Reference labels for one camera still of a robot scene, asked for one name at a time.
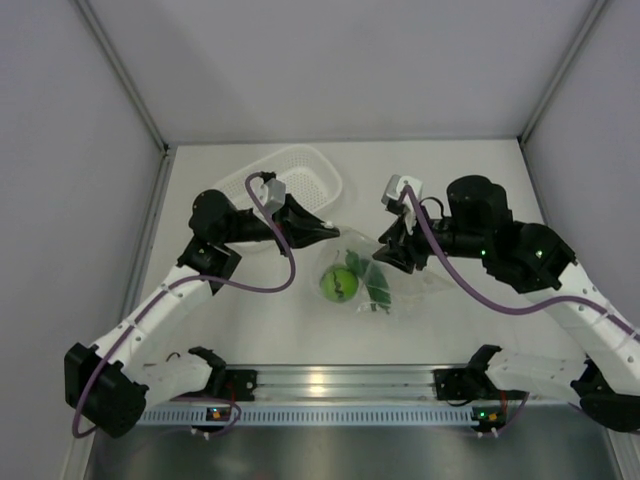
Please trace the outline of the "green fake pepper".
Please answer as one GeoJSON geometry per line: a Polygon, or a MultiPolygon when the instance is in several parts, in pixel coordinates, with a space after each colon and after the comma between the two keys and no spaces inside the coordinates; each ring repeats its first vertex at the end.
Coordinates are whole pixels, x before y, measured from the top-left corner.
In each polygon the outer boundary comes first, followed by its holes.
{"type": "Polygon", "coordinates": [[[360,254],[351,249],[346,250],[345,264],[359,278],[364,278],[369,274],[372,262],[372,258],[368,255],[360,254]]]}
{"type": "Polygon", "coordinates": [[[392,305],[390,288],[386,277],[378,266],[372,264],[369,274],[364,277],[364,284],[369,295],[371,309],[389,314],[392,305]]]}

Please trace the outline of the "clear zip top bag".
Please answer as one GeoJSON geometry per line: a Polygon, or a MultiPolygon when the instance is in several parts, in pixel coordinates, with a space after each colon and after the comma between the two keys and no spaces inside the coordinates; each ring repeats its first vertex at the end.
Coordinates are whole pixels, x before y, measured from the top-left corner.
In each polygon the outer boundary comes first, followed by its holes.
{"type": "Polygon", "coordinates": [[[342,311],[405,318],[454,288],[430,270],[407,274],[374,259],[379,243],[350,227],[339,230],[339,237],[322,244],[309,286],[318,298],[342,311]]]}

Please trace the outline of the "green fake melon ball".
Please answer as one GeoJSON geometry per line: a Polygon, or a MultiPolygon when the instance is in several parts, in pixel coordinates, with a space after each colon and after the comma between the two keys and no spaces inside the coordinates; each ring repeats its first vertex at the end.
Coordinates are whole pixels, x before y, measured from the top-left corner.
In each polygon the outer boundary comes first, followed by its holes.
{"type": "Polygon", "coordinates": [[[359,289],[359,278],[346,265],[336,264],[325,270],[320,283],[322,296],[333,303],[345,303],[352,300],[359,289]]]}

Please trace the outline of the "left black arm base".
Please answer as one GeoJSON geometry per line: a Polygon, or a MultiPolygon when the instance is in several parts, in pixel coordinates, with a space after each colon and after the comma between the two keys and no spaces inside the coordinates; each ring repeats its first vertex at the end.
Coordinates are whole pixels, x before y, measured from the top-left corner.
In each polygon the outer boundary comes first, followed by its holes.
{"type": "Polygon", "coordinates": [[[218,369],[212,373],[207,392],[214,398],[253,402],[258,372],[253,369],[218,369]]]}

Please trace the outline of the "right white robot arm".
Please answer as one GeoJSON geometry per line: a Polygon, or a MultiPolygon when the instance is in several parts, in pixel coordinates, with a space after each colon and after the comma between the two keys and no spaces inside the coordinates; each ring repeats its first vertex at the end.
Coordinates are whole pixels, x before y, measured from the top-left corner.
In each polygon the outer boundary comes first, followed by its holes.
{"type": "Polygon", "coordinates": [[[468,363],[436,373],[437,397],[499,392],[552,398],[610,430],[639,431],[639,330],[589,278],[574,250],[550,227],[514,219],[506,190],[480,175],[446,189],[449,212],[430,218],[421,181],[394,175],[381,202],[396,217],[374,259],[407,274],[436,257],[454,282],[489,310],[546,312],[582,349],[580,360],[526,355],[483,345],[468,363]]]}

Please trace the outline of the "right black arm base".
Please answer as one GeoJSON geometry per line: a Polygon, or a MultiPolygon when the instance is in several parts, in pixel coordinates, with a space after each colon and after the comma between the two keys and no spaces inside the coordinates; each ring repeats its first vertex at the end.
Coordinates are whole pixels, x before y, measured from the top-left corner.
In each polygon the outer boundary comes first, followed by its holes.
{"type": "Polygon", "coordinates": [[[481,397],[482,386],[473,370],[467,368],[433,371],[436,398],[445,402],[471,402],[481,397]]]}

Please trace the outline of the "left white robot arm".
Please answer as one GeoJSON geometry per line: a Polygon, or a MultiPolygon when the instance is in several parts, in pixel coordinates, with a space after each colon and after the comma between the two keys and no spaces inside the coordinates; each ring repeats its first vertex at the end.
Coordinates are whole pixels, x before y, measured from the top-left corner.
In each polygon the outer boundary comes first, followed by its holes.
{"type": "Polygon", "coordinates": [[[74,438],[101,430],[123,436],[149,408],[185,393],[219,397],[226,386],[226,364],[213,351],[192,347],[172,361],[151,362],[158,345],[176,332],[199,305],[224,286],[276,294],[295,280],[293,250],[339,237],[337,227],[306,211],[292,195],[272,196],[270,213],[257,202],[240,210],[219,190],[206,190],[193,202],[193,236],[161,284],[109,333],[89,346],[80,343],[64,357],[65,400],[73,408],[74,438]],[[289,262],[289,275],[277,286],[233,280],[241,261],[232,243],[273,241],[289,262]]]}

